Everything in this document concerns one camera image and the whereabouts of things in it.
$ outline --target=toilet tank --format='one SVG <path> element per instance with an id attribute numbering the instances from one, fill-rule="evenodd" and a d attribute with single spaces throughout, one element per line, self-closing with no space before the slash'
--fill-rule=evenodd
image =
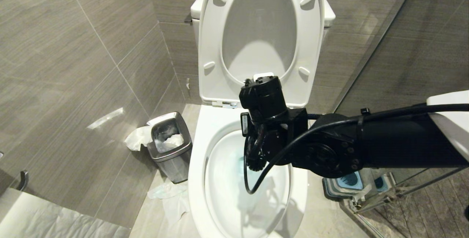
<path id="1" fill-rule="evenodd" d="M 199 24 L 200 24 L 200 13 L 202 11 L 203 2 L 204 0 L 196 0 L 191 6 L 192 26 L 194 28 L 194 36 L 196 38 L 197 48 L 199 48 Z M 329 28 L 332 27 L 334 20 L 335 20 L 334 11 L 330 7 L 327 0 L 324 0 L 324 33 L 323 33 L 322 43 L 324 42 L 327 36 L 327 32 L 329 31 Z"/>

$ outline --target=white toilet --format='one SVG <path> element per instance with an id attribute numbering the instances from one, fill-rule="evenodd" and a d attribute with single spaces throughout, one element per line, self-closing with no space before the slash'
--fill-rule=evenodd
<path id="1" fill-rule="evenodd" d="M 306 206 L 307 171 L 275 166 L 255 194 L 246 192 L 240 125 L 246 110 L 238 95 L 244 79 L 271 72 L 287 105 L 305 106 L 323 29 L 335 15 L 325 0 L 197 0 L 191 14 L 199 91 L 209 104 L 201 106 L 189 166 L 197 230 L 203 238 L 292 238 Z M 259 174 L 248 171 L 251 188 Z"/>

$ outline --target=toilet hinge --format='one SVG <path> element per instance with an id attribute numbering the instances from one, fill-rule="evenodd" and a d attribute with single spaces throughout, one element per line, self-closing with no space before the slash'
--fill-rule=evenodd
<path id="1" fill-rule="evenodd" d="M 216 107 L 229 108 L 229 109 L 241 108 L 241 103 L 236 102 L 236 101 L 230 102 L 230 101 L 216 100 L 216 101 L 212 101 L 211 105 L 216 106 Z"/>

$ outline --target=trash can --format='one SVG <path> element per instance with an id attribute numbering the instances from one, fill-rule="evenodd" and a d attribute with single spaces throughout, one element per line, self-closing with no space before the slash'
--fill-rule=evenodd
<path id="1" fill-rule="evenodd" d="M 177 111 L 151 121 L 154 123 L 151 128 L 152 142 L 147 145 L 151 158 L 173 183 L 186 181 L 192 150 L 191 135 L 186 122 Z M 171 137 L 179 135 L 182 136 L 180 146 L 166 143 L 171 141 Z"/>

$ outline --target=robotic arm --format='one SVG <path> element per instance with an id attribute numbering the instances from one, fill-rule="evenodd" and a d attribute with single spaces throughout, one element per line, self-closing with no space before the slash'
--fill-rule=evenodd
<path id="1" fill-rule="evenodd" d="M 308 114 L 304 108 L 286 106 L 276 76 L 247 79 L 239 98 L 248 109 L 241 114 L 241 127 L 246 138 L 244 181 L 250 194 L 272 166 L 289 163 L 328 178 L 365 167 L 469 166 L 468 131 L 459 128 L 464 142 L 450 141 L 429 116 L 439 111 L 469 111 L 469 104 L 421 104 L 376 114 L 365 108 L 355 117 Z M 316 120 L 310 129 L 308 119 Z M 464 125 L 469 129 L 469 117 Z M 247 168 L 263 169 L 253 189 L 247 184 Z"/>

